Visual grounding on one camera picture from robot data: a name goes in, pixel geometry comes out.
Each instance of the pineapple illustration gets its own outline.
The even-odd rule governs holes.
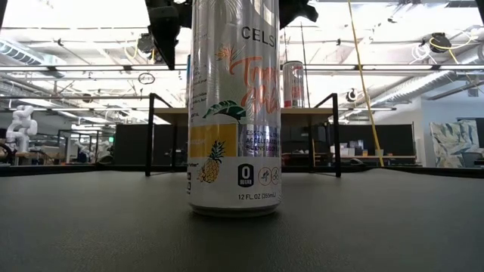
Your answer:
[[[214,182],[219,176],[220,164],[222,163],[225,142],[215,141],[212,145],[212,152],[209,154],[209,158],[203,164],[202,168],[198,172],[198,179],[201,182]]]

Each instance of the wooden shelf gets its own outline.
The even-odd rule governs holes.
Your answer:
[[[154,114],[172,125],[188,125],[187,108],[157,108]],[[281,109],[282,125],[313,125],[327,121],[333,115],[332,109]]]

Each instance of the ceiling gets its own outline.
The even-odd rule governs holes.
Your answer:
[[[298,18],[280,31],[280,59],[301,60],[307,64],[357,64],[348,5],[345,2],[310,2],[318,13],[316,23]],[[477,8],[446,8],[446,3],[397,5],[396,3],[357,3],[352,5],[361,62],[366,64],[444,63],[444,54],[430,53],[417,60],[415,51],[422,39],[444,32],[452,46],[467,44],[459,55],[484,39]],[[0,39],[19,42],[34,51],[56,56],[66,65],[136,65],[153,63],[136,51],[138,38],[147,33],[149,19],[144,0],[15,0],[9,1]],[[176,47],[177,64],[186,64],[191,48],[191,30],[181,29]],[[21,63],[0,56],[2,65]],[[93,94],[126,96],[156,92],[174,107],[185,106],[185,71],[152,72],[155,82],[142,85],[141,72],[65,73],[57,80],[64,95]],[[42,74],[11,73],[42,88],[53,89],[53,80]],[[370,95],[408,78],[406,75],[365,76]],[[330,93],[344,95],[354,88],[361,91],[358,74],[310,73],[309,101],[312,106]],[[147,107],[147,101],[100,100],[100,104]]]

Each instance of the gray table surface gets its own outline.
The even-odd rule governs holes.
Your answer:
[[[283,174],[273,215],[195,215],[185,174],[0,179],[0,271],[484,271],[484,181]]]

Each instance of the wall artwork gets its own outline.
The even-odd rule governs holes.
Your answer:
[[[474,120],[445,124],[431,122],[430,132],[437,167],[463,168],[462,153],[479,152],[477,125]]]

